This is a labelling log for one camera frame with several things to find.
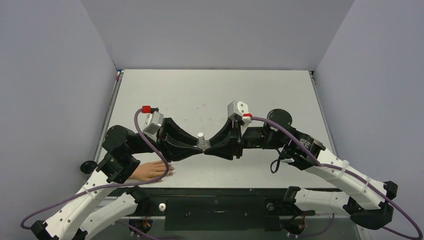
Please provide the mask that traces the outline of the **clear nail polish bottle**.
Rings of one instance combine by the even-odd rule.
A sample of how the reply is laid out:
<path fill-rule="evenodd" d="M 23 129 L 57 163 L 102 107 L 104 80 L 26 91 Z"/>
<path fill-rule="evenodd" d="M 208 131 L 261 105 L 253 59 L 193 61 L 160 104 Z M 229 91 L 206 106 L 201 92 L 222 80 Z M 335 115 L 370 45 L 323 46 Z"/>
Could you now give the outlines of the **clear nail polish bottle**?
<path fill-rule="evenodd" d="M 199 132 L 197 134 L 197 148 L 201 149 L 202 151 L 205 151 L 211 147 L 211 143 L 209 140 L 206 140 L 205 135 L 203 132 Z"/>

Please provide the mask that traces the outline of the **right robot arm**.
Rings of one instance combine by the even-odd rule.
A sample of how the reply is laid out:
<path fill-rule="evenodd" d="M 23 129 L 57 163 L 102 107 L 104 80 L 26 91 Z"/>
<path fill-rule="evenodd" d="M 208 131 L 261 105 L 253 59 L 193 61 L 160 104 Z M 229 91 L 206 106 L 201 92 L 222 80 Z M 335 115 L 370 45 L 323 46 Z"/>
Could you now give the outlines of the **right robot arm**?
<path fill-rule="evenodd" d="M 245 149 L 277 150 L 277 162 L 285 162 L 301 171 L 318 176 L 337 191 L 308 190 L 291 186 L 282 199 L 289 213 L 315 211 L 347 216 L 355 224 L 378 230 L 392 221 L 390 205 L 398 191 L 392 181 L 377 181 L 337 158 L 312 136 L 292 126 L 291 115 L 283 109 L 273 109 L 263 126 L 250 127 L 246 113 L 241 119 L 230 117 L 224 127 L 210 139 L 204 153 L 232 160 L 240 158 Z"/>

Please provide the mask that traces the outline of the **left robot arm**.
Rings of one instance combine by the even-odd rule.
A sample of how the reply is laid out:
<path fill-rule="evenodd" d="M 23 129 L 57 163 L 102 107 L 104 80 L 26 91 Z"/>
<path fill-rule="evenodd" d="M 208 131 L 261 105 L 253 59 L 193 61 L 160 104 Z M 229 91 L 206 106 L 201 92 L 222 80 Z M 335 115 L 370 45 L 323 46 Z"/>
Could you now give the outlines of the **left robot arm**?
<path fill-rule="evenodd" d="M 38 220 L 30 230 L 39 240 L 90 240 L 122 217 L 143 215 L 149 209 L 140 183 L 128 179 L 140 165 L 135 154 L 157 153 L 166 164 L 202 154 L 196 137 L 182 130 L 171 118 L 150 113 L 144 128 L 132 131 L 112 126 L 105 135 L 103 160 L 72 197 L 63 200 L 57 213 Z"/>

